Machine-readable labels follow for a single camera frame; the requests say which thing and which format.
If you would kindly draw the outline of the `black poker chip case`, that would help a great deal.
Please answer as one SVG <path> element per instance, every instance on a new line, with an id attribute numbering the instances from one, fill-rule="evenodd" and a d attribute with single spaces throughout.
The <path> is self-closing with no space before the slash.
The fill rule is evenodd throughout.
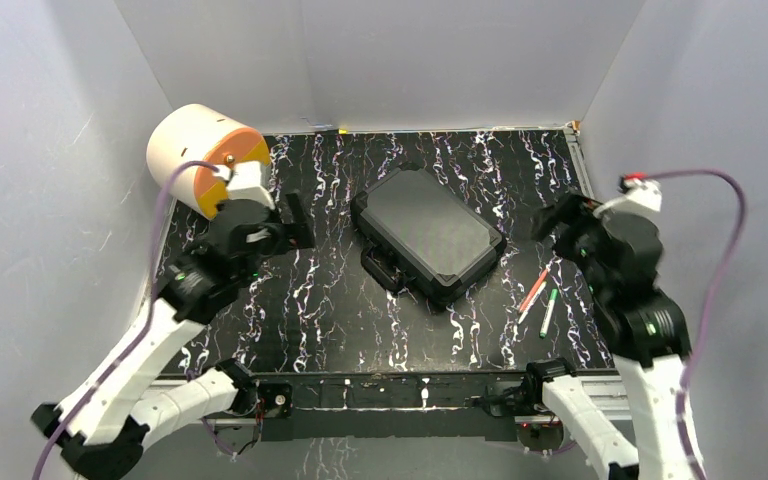
<path id="1" fill-rule="evenodd" d="M 418 290 L 445 307 L 499 263 L 507 239 L 423 167 L 398 165 L 356 194 L 361 265 L 384 289 Z"/>

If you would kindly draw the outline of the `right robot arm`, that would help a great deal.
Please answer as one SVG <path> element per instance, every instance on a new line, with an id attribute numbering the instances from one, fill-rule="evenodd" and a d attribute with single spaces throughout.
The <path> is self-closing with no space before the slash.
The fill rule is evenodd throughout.
<path id="1" fill-rule="evenodd" d="M 532 220 L 542 240 L 576 265 L 591 289 L 593 317 L 622 380 L 635 432 L 629 442 L 584 391 L 562 359 L 532 362 L 525 405 L 551 413 L 602 479 L 699 479 L 695 427 L 680 381 L 691 356 L 683 311 L 655 284 L 663 253 L 656 225 L 630 212 L 602 212 L 595 200 L 565 193 Z"/>

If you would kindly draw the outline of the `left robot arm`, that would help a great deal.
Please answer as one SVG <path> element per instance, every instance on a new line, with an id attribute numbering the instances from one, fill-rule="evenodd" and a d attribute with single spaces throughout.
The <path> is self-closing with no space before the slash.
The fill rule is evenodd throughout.
<path id="1" fill-rule="evenodd" d="M 261 403 L 256 377 L 226 359 L 195 379 L 149 398 L 170 359 L 201 333 L 242 289 L 262 262 L 314 246 L 310 216 L 300 196 L 285 196 L 292 220 L 255 200 L 224 200 L 208 231 L 171 262 L 151 287 L 143 316 L 97 370 L 59 403 L 31 416 L 47 442 L 32 474 L 40 478 L 54 447 L 86 479 L 121 479 L 158 440 L 205 416 L 246 416 Z"/>

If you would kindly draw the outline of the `red marker pen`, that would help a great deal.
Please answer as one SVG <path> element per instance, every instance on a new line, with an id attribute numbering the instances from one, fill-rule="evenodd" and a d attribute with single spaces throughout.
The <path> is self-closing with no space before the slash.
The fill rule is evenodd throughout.
<path id="1" fill-rule="evenodd" d="M 523 301 L 520 303 L 518 307 L 518 311 L 520 313 L 524 312 L 529 302 L 534 298 L 534 296 L 537 294 L 538 289 L 545 281 L 547 275 L 549 272 L 549 266 L 545 266 L 540 274 L 538 275 L 537 279 L 535 280 L 534 284 L 532 285 L 532 288 L 526 295 L 526 297 L 523 299 Z"/>

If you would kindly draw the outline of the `green marker pen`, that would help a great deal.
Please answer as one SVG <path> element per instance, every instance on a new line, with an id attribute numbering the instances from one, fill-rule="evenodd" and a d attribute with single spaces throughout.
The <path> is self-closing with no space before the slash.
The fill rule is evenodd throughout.
<path id="1" fill-rule="evenodd" d="M 558 296 L 558 289 L 553 288 L 549 293 L 546 310 L 545 310 L 544 317 L 541 322 L 541 326 L 539 330 L 539 337 L 541 339 L 545 338 L 548 334 L 549 326 L 552 321 L 554 309 L 557 302 L 557 296 Z"/>

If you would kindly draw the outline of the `white cylindrical drawer box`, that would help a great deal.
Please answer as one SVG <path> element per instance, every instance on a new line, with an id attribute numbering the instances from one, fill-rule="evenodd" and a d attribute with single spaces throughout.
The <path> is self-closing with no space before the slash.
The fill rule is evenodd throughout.
<path id="1" fill-rule="evenodd" d="M 207 219 L 223 200 L 246 199 L 275 208 L 268 191 L 271 176 L 269 148 L 261 133 L 201 104 L 180 107 L 152 132 L 146 163 L 155 181 L 163 186 L 173 171 L 188 161 L 220 167 L 186 169 L 170 189 L 175 199 Z"/>

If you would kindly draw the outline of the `black front mounting bar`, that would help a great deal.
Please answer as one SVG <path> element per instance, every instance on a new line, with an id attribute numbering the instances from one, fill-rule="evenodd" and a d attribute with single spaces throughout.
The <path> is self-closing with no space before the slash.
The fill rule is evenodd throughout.
<path id="1" fill-rule="evenodd" d="M 267 441 L 535 438 L 559 418 L 526 402 L 521 371 L 262 373 Z"/>

